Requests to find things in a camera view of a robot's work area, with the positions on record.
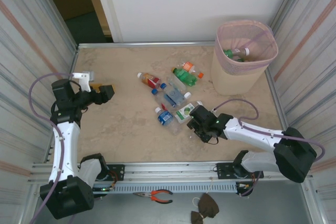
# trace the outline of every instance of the plastic bottle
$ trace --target plastic bottle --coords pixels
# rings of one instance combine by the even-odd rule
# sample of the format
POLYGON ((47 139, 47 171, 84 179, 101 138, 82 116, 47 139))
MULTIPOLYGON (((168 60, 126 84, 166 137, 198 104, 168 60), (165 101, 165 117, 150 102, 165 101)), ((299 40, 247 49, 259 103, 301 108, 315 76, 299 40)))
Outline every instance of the plastic bottle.
POLYGON ((197 66, 192 64, 189 61, 181 60, 180 63, 177 64, 179 68, 184 69, 188 73, 192 73, 193 75, 199 77, 200 79, 203 77, 203 73, 198 69, 197 66))
POLYGON ((174 111, 174 107, 176 107, 176 103, 170 99, 164 91, 158 91, 157 89, 152 90, 152 94, 154 95, 154 99, 161 106, 163 110, 174 111))
POLYGON ((203 105, 201 101, 197 102, 191 102, 188 103, 186 106, 182 107, 181 109, 177 110, 176 113, 174 113, 176 119, 179 123, 184 123, 185 121, 188 121, 190 117, 190 112, 196 108, 198 105, 203 105))
POLYGON ((164 111, 157 107, 155 112, 159 115, 157 119, 163 126, 165 126, 174 135, 179 134, 181 126, 169 111, 164 111))
POLYGON ((173 86, 174 88, 178 89, 179 92, 185 93, 187 88, 183 84, 182 81, 180 81, 173 73, 170 73, 170 75, 167 77, 167 82, 173 86))
POLYGON ((235 48, 232 50, 223 50, 223 52, 228 58, 239 62, 244 62, 244 57, 250 54, 250 50, 248 48, 235 48))
POLYGON ((166 83, 161 84, 160 87, 177 106, 184 104, 186 99, 190 98, 191 96, 190 92, 186 92, 184 95, 182 95, 178 89, 167 85, 166 83))
POLYGON ((146 84, 152 89, 158 89, 161 85, 160 78, 149 73, 138 73, 138 78, 142 81, 142 83, 146 84))
POLYGON ((181 80, 188 86, 193 86, 196 84, 197 78, 185 71, 184 69, 172 68, 172 72, 174 73, 174 75, 176 75, 176 77, 179 78, 179 80, 181 80))

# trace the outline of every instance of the doorway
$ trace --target doorway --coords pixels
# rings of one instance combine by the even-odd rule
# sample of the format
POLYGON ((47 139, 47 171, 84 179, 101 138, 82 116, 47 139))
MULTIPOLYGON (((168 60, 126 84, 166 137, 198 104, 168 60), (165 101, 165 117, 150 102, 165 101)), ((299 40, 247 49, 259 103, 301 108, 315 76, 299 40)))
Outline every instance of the doorway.
POLYGON ((113 42, 100 0, 53 0, 76 44, 113 42))

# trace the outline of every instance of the corrugated metal wall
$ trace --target corrugated metal wall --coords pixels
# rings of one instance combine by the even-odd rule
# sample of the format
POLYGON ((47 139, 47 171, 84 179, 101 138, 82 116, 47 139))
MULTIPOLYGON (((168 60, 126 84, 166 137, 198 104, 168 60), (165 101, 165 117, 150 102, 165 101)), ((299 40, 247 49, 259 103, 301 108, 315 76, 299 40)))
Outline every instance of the corrugated metal wall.
POLYGON ((322 143, 312 168, 330 223, 336 223, 336 0, 293 0, 277 24, 271 64, 290 126, 322 143))
MULTIPOLYGON (((68 72, 76 46, 49 0, 0 0, 0 223, 14 223, 33 162, 41 163, 51 127, 34 117, 28 89, 39 76, 68 72)), ((33 104, 49 116, 49 78, 36 85, 33 104)))

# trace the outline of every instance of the floor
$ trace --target floor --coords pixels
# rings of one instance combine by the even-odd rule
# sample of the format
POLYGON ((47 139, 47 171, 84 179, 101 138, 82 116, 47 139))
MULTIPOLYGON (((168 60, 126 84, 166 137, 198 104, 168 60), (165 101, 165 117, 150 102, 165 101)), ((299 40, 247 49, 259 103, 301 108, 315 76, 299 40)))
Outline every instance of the floor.
MULTIPOLYGON (((192 199, 201 195, 184 193, 161 196, 162 199, 173 200, 168 205, 132 194, 108 195, 102 200, 96 200, 92 210, 77 214, 72 224, 191 223, 191 211, 197 211, 192 199)), ((239 198, 234 193, 209 195, 218 204, 219 213, 213 219, 206 218, 206 224, 312 224, 301 185, 291 181, 260 181, 249 198, 239 198)), ((68 223, 69 219, 55 220, 49 210, 44 208, 36 224, 63 224, 68 223)))
MULTIPOLYGON (((178 162, 232 160, 241 150, 259 151, 239 141, 220 140, 218 145, 190 139, 186 124, 174 137, 157 121, 158 106, 151 89, 136 77, 149 72, 166 80, 170 69, 183 57, 194 62, 204 77, 194 87, 190 101, 202 101, 211 110, 231 98, 243 98, 254 103, 260 111, 256 125, 280 129, 278 115, 265 75, 248 93, 224 97, 211 81, 213 47, 142 47, 81 49, 76 72, 93 70, 96 83, 112 84, 115 95, 106 104, 91 105, 83 114, 78 141, 78 161, 82 157, 101 153, 107 162, 178 162)), ((229 103, 219 113, 235 117, 254 116, 254 110, 241 102, 229 103)))
POLYGON ((106 40, 95 12, 68 19, 65 23, 76 44, 110 42, 106 40))

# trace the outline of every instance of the white wall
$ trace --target white wall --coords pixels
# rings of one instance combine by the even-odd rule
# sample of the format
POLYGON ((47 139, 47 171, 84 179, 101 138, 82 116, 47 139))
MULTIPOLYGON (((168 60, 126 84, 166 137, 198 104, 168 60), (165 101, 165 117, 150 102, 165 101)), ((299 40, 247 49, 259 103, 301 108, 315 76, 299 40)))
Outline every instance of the white wall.
POLYGON ((115 42, 214 40, 225 21, 270 23, 282 0, 102 0, 115 42))

